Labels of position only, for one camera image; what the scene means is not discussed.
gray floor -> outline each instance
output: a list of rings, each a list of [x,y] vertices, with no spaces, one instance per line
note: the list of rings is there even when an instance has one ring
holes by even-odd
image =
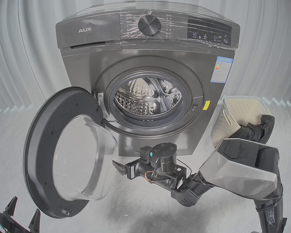
[[[181,156],[195,172],[214,149],[211,130],[218,116],[218,105],[197,149],[192,156]],[[291,210],[291,107],[268,106],[276,118],[275,128],[268,142],[280,151],[280,173],[284,184],[284,216]],[[27,227],[36,205],[30,198],[23,178],[22,154],[29,125],[37,111],[27,109],[0,113],[0,210],[3,211],[13,196],[18,197],[14,218]],[[119,158],[121,163],[133,160]],[[101,201],[89,202],[77,216],[53,219],[41,215],[40,233],[54,232],[200,232],[250,233],[259,231],[260,224],[253,201],[219,188],[208,191],[190,208],[172,199],[168,191],[143,178],[129,181],[116,174],[110,193]],[[291,223],[284,232],[291,231]]]

washing machine door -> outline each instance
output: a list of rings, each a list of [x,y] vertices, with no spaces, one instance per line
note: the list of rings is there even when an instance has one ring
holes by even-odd
[[[108,193],[118,157],[97,100],[69,87],[39,109],[24,145],[24,179],[38,208],[53,218],[78,214]]]

control panel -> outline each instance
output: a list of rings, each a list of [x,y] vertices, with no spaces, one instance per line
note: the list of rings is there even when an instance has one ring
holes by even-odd
[[[121,40],[180,40],[237,48],[238,38],[232,44],[233,25],[224,19],[169,10],[120,11]]]
[[[173,22],[172,14],[163,11],[120,12],[121,39],[171,39]]]
[[[231,26],[201,17],[188,17],[187,38],[230,45]]]

plastic laundry basket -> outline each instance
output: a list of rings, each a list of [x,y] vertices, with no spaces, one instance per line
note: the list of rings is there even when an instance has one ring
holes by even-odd
[[[249,122],[253,125],[261,123],[262,115],[271,115],[263,101],[255,96],[227,96],[212,130],[214,146],[222,139],[230,137]]]

aux logo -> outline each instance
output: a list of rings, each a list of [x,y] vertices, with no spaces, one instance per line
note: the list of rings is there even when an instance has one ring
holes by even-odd
[[[86,29],[80,29],[79,32],[86,32],[86,31],[92,31],[90,27],[87,27]]]

